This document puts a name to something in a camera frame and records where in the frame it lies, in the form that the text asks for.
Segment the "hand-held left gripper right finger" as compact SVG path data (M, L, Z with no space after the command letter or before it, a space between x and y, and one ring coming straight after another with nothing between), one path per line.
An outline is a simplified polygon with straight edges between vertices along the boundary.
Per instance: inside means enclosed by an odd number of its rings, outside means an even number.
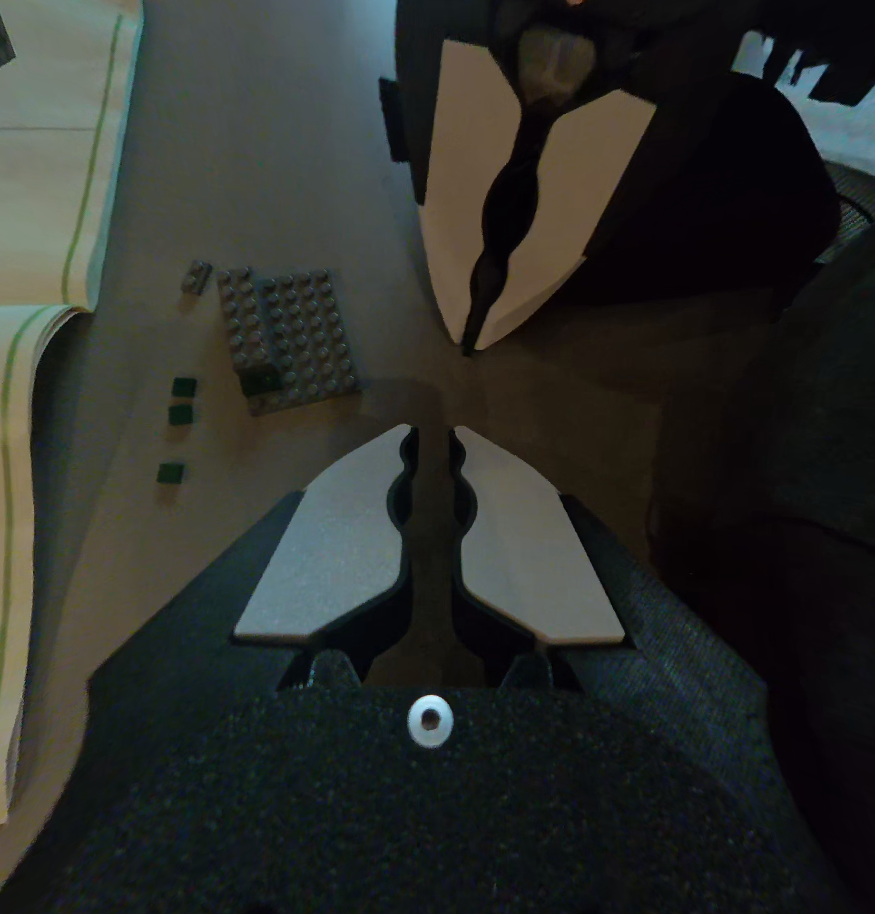
M478 434L448 435L456 534L452 623L499 686L523 656L554 670L568 651L626 646L626 630L562 493L521 457Z

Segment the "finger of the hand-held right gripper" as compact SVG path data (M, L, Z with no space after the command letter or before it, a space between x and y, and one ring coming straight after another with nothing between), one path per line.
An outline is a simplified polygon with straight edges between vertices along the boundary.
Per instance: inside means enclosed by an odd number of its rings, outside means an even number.
M585 262L586 245L656 109L616 89L555 121L538 163L533 223L512 252L507 281L489 309L477 351L524 324Z
M486 198L511 158L520 123L520 101L490 51L444 40L420 225L433 296L457 345L485 247Z

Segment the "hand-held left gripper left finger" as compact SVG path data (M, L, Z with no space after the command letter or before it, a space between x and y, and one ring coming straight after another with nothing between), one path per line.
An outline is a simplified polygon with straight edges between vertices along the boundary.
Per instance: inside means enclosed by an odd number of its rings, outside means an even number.
M365 680L407 634L419 430L400 424L310 483L234 628L239 644L337 650Z

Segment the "brick building instruction booklet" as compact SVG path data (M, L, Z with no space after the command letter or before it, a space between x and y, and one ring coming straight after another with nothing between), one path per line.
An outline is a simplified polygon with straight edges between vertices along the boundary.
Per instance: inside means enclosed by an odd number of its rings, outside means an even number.
M144 18L139 1L0 2L0 825L32 624L35 377L98 306Z

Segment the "grey brick baseplate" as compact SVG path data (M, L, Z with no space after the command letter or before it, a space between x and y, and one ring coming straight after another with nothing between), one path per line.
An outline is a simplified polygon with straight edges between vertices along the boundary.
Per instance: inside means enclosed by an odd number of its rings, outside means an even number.
M252 417L357 392L361 383L329 270L263 277L250 267L215 276L229 364L237 372L274 365L284 389L247 399Z

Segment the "person's dark clothing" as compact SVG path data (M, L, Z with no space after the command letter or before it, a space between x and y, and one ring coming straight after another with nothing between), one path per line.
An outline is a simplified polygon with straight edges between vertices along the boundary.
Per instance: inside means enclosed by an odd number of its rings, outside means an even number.
M729 390L707 508L652 557L763 679L774 753L860 912L875 912L875 223L782 313Z

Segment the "black mesh chair back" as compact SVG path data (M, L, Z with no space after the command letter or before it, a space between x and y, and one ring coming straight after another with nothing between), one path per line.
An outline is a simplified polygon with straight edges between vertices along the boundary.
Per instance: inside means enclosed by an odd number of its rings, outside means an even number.
M875 176L857 168L825 161L840 209L837 234L816 265L826 266L875 224Z

